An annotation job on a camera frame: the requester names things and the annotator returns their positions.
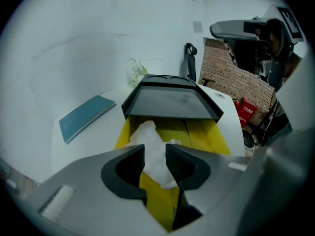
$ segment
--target black office chair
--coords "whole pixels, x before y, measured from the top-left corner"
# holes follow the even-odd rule
[[[196,82],[196,60],[195,55],[197,54],[197,48],[192,44],[186,43],[185,53],[187,54],[187,65],[188,65],[188,77]]]

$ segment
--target white table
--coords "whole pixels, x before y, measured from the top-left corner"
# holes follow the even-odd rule
[[[224,112],[217,125],[221,134],[225,138],[231,154],[235,156],[244,156],[242,128],[232,98],[211,88],[204,86],[200,87]],[[66,144],[63,141],[59,127],[59,120],[72,110],[55,120],[51,151],[53,174],[75,160],[114,149],[116,140],[125,123],[121,105],[131,91],[132,88],[125,86],[101,94],[101,96],[105,98],[114,100],[117,105],[99,117],[96,121],[92,122],[69,144]]]

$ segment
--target blue folder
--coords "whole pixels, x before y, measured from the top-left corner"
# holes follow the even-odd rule
[[[71,111],[59,121],[64,142],[68,144],[83,129],[115,105],[114,101],[97,95]]]

